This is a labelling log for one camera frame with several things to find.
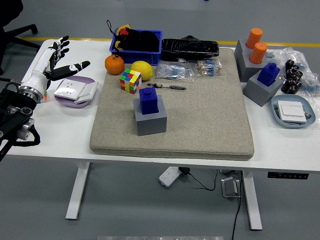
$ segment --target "rubik's cube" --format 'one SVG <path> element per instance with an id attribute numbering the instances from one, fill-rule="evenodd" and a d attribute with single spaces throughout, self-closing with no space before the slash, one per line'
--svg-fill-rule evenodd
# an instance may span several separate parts
<path id="1" fill-rule="evenodd" d="M 135 94 L 142 84 L 141 73 L 127 68 L 120 77 L 120 87 L 128 93 Z"/>

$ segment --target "table leg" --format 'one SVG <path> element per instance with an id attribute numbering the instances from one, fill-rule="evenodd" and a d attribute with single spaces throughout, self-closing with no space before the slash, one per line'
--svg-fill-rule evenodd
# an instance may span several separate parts
<path id="1" fill-rule="evenodd" d="M 75 164 L 78 167 L 78 172 L 75 177 L 68 210 L 65 216 L 65 219 L 68 220 L 77 220 L 90 162 L 75 162 Z"/>
<path id="2" fill-rule="evenodd" d="M 253 231 L 261 231 L 262 224 L 257 201 L 254 177 L 251 171 L 243 171 L 243 185 L 249 215 L 250 229 Z"/>

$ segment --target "chair wheel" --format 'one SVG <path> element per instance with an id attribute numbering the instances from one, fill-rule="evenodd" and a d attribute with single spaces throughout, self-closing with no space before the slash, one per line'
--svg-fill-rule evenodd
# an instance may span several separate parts
<path id="1" fill-rule="evenodd" d="M 31 32 L 32 32 L 33 34 L 37 34 L 37 33 L 38 33 L 38 29 L 37 29 L 37 26 L 36 26 L 36 25 L 33 25 L 33 26 L 32 26 Z"/>

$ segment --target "yellow floor line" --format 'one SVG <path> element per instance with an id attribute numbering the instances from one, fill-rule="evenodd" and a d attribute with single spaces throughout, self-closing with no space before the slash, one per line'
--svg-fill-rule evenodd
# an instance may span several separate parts
<path id="1" fill-rule="evenodd" d="M 19 37 L 26 41 L 46 41 L 48 39 L 59 39 L 59 37 Z M 84 38 L 84 37 L 70 37 L 69 40 L 78 41 L 100 41 L 111 42 L 111 38 Z M 217 41 L 220 45 L 237 45 L 237 41 Z M 284 46 L 284 47 L 307 47 L 320 48 L 320 43 L 304 43 L 304 42 L 265 42 L 268 46 Z"/>

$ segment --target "office chair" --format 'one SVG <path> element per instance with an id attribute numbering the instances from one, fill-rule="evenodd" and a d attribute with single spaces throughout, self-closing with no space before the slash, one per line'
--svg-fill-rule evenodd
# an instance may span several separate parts
<path id="1" fill-rule="evenodd" d="M 33 34 L 38 32 L 35 24 L 24 26 L 15 30 L 5 32 L 4 26 L 8 25 L 13 19 L 16 19 L 24 9 L 22 0 L 1 0 L 0 1 L 0 76 L 3 74 L 1 63 L 5 54 L 7 44 L 15 43 L 39 50 L 40 45 L 22 40 L 16 36 L 31 30 Z"/>

